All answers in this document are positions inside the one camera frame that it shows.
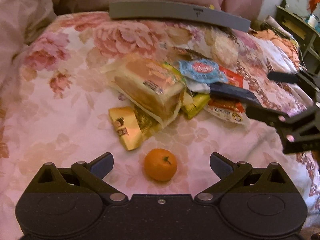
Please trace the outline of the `dark blue stick sachets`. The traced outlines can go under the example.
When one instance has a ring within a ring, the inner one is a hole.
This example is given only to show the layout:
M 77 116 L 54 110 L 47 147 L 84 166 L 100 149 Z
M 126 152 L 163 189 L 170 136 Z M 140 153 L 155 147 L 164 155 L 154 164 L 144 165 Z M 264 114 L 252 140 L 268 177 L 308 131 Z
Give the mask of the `dark blue stick sachets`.
M 257 97 L 249 90 L 221 82 L 211 83 L 209 87 L 210 95 L 234 99 L 250 105 L 260 105 Z

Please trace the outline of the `small orange mandarin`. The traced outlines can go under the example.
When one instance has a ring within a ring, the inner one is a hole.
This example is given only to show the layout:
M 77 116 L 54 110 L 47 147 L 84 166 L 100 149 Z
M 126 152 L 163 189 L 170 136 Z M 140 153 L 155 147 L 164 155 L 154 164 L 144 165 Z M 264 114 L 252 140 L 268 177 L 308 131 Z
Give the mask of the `small orange mandarin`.
M 144 172 L 156 181 L 170 181 L 177 172 L 176 157 L 168 150 L 155 148 L 144 158 Z

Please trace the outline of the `light blue snack packet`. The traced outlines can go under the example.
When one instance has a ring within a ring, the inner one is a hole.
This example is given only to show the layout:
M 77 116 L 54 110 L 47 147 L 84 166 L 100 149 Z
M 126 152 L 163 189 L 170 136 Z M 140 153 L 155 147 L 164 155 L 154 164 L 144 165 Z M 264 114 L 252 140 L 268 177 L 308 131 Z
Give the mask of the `light blue snack packet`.
M 194 81 L 211 84 L 216 82 L 226 83 L 228 81 L 219 65 L 211 60 L 199 59 L 193 61 L 181 60 L 178 62 L 180 73 Z

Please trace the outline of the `packaged bread loaf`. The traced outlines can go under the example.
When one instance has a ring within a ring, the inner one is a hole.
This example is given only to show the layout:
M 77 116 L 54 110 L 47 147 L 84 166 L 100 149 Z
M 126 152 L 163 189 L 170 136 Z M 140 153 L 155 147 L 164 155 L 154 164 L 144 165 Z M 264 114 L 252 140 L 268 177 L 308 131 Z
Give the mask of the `packaged bread loaf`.
M 180 110 L 186 87 L 182 78 L 157 61 L 129 54 L 101 70 L 108 84 L 148 113 L 163 128 Z

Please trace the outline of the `orange cloth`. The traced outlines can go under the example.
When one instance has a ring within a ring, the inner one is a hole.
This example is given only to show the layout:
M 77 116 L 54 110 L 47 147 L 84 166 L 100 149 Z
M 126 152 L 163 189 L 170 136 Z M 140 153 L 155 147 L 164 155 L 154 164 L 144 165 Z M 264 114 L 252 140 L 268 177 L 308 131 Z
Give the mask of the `orange cloth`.
M 276 47 L 285 53 L 296 69 L 300 67 L 298 43 L 295 40 L 279 36 L 272 29 L 251 30 L 250 33 L 256 38 L 271 41 Z

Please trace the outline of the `red white snack packet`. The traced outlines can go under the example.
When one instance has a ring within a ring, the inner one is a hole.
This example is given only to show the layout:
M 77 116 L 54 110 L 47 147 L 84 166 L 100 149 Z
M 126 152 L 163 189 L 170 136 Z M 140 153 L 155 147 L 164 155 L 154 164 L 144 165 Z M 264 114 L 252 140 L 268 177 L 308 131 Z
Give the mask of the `red white snack packet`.
M 245 113 L 245 107 L 246 105 L 237 100 L 211 98 L 204 110 L 221 120 L 248 126 L 250 120 Z

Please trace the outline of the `dark wooden shelf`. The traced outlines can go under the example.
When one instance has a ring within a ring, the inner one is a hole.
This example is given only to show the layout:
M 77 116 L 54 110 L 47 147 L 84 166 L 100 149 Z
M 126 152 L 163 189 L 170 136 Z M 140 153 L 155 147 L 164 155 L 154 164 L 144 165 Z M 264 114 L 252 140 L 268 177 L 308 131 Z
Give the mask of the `dark wooden shelf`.
M 307 69 L 319 75 L 319 32 L 286 6 L 286 0 L 277 6 L 276 21 L 298 42 L 300 60 L 306 63 Z

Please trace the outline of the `yellow brown snack packet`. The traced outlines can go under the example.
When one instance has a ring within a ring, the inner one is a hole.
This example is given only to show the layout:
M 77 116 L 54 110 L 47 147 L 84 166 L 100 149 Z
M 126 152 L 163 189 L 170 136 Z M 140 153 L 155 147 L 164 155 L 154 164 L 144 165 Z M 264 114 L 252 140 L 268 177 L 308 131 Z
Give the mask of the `yellow brown snack packet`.
M 127 151 L 139 148 L 162 129 L 159 122 L 137 106 L 111 108 L 108 113 L 120 143 Z

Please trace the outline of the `floral pink bedsheet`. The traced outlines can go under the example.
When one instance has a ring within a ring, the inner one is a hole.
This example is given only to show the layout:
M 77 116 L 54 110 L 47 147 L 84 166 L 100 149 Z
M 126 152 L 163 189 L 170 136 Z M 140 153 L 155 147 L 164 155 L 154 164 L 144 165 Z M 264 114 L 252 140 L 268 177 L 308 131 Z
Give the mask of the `floral pink bedsheet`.
M 217 181 L 209 157 L 219 152 L 232 161 L 255 167 L 278 162 L 291 177 L 309 210 L 303 233 L 319 231 L 319 173 L 310 153 L 284 155 L 275 130 L 261 122 L 248 126 L 201 111 L 183 115 L 128 152 L 110 122 L 108 110 L 129 101 L 108 87 L 101 67 L 137 53 L 160 61 L 180 58 L 190 49 L 212 58 L 212 31 L 183 23 L 110 21 L 105 12 L 59 17 L 28 46 L 18 63 L 12 94 L 1 96 L 1 239 L 19 239 L 15 205 L 40 167 L 52 162 L 69 167 L 105 152 L 114 156 L 106 181 L 128 196 L 134 193 L 196 194 Z M 295 86 L 267 79 L 271 70 L 292 72 L 291 60 L 269 40 L 240 31 L 221 31 L 239 45 L 237 63 L 225 67 L 244 77 L 265 107 L 288 114 L 302 111 L 308 100 Z M 144 172 L 144 158 L 155 148 L 170 151 L 177 172 L 170 181 L 156 181 Z

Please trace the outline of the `yellow green candy packet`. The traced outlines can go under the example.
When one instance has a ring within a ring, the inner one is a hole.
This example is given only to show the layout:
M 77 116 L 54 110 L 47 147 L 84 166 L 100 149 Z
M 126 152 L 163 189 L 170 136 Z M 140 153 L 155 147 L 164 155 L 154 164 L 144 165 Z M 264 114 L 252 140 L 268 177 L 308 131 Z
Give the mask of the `yellow green candy packet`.
M 188 120 L 197 116 L 203 110 L 205 105 L 210 101 L 209 94 L 197 93 L 193 97 L 193 102 L 181 107 L 182 112 Z

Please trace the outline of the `grey storage tray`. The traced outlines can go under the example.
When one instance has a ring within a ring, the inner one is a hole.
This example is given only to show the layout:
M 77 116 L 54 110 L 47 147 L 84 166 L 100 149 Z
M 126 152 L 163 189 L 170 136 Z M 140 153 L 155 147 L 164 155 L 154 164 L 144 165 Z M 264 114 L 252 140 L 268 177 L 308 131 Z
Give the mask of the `grey storage tray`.
M 120 19 L 173 19 L 219 25 L 243 32 L 248 32 L 251 21 L 224 11 L 210 9 L 199 5 L 169 1 L 119 1 L 109 5 L 109 16 Z

